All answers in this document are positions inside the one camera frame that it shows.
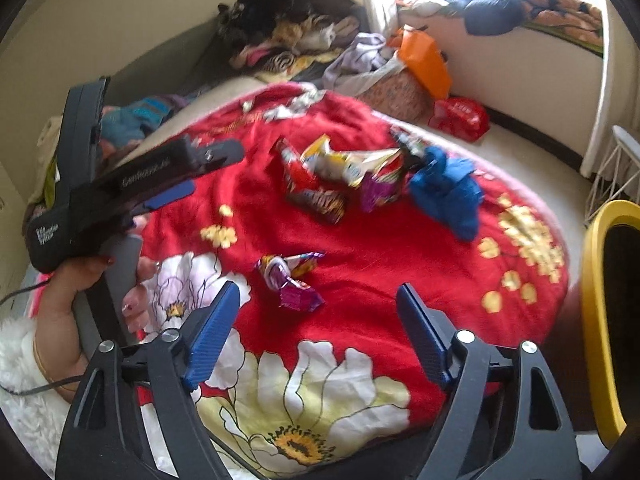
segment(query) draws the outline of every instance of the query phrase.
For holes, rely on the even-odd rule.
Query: blue cloth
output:
[[[424,168],[409,181],[415,204],[447,225],[457,238],[470,242],[478,235],[478,210],[484,199],[473,179],[474,165],[466,158],[448,158],[435,146],[424,151]]]
[[[117,150],[130,140],[144,140],[194,99],[194,96],[151,96],[111,110],[102,117],[101,137]]]

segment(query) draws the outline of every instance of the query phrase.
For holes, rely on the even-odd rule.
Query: candy wrapper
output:
[[[424,152],[430,145],[397,126],[391,126],[390,133],[402,151],[404,168],[410,173],[420,170],[424,166]]]
[[[318,266],[323,253],[304,253],[296,256],[263,256],[255,268],[267,286],[280,293],[280,306],[313,312],[324,303],[314,288],[298,278]]]
[[[328,222],[337,224],[346,209],[347,199],[343,193],[323,189],[318,177],[284,137],[277,140],[272,150],[280,154],[284,165],[287,197],[315,211]]]
[[[360,205],[365,213],[397,200],[402,193],[406,169],[399,150],[376,171],[367,171],[360,186]]]
[[[323,135],[304,152],[302,161],[314,174],[327,180],[342,181],[349,187],[359,187],[367,171],[375,173],[398,149],[373,150],[368,152],[334,152],[329,146],[330,138]]]
[[[401,150],[334,152],[329,141],[329,136],[321,136],[302,153],[309,170],[320,178],[360,188],[360,204],[367,213],[400,196],[406,174]]]

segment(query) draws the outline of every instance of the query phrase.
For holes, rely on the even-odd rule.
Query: white floor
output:
[[[584,207],[591,183],[542,148],[496,124],[473,144],[446,134],[442,136],[507,171],[546,202],[558,216],[564,231],[574,282],[580,271]]]

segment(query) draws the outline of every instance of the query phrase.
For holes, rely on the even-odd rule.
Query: white flower print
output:
[[[228,399],[202,397],[196,406],[204,425],[252,467],[269,477],[290,476],[408,427],[409,391],[391,378],[374,379],[372,368],[371,358],[353,348],[338,364],[326,341],[301,341],[291,374],[277,354],[258,360],[244,352]],[[241,478],[243,469],[225,458]]]
[[[205,384],[212,388],[228,390],[238,382],[238,371],[243,363],[244,347],[240,342],[238,330],[232,328],[213,368],[213,373]]]
[[[221,274],[222,264],[212,253],[194,257],[189,252],[162,262],[158,273],[143,282],[151,309],[151,321],[144,329],[149,336],[144,342],[167,328],[180,328],[191,311],[213,301],[227,280],[238,285],[241,306],[251,299],[251,286],[242,274]]]
[[[250,299],[251,286],[242,274],[229,272],[221,276],[220,260],[215,254],[193,256],[193,253],[172,256],[162,262],[158,273],[143,283],[150,298],[152,320],[145,327],[147,336],[143,342],[152,341],[159,332],[167,328],[180,328],[189,313],[202,306],[208,306],[227,281],[234,282],[240,289],[240,306]],[[222,347],[213,373],[207,385],[226,390],[238,382],[238,370],[244,361],[244,347],[240,343],[238,331],[231,329]],[[200,387],[192,394],[197,402],[201,396]]]

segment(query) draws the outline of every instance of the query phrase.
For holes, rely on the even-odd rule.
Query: blue gripper pad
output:
[[[184,182],[163,191],[159,195],[150,198],[145,202],[145,206],[149,211],[156,211],[171,202],[175,202],[176,200],[189,196],[194,191],[196,191],[196,185],[193,180],[185,180]]]
[[[198,319],[199,310],[194,310],[187,318],[185,324],[196,321],[194,335],[188,336],[187,344],[187,371],[182,376],[184,387],[192,392],[203,381],[211,377],[213,367],[216,365],[220,352],[229,336],[238,310],[240,309],[240,289],[234,282],[226,282],[220,292],[211,303],[209,315],[206,319]]]
[[[443,312],[427,308],[414,288],[408,284],[398,289],[396,309],[427,378],[442,390],[446,390],[453,382],[447,356],[450,339],[442,340],[441,329],[445,328],[446,332],[450,332],[453,336],[455,333],[453,325]],[[441,321],[443,317],[444,327],[433,326],[427,311],[437,321]]]

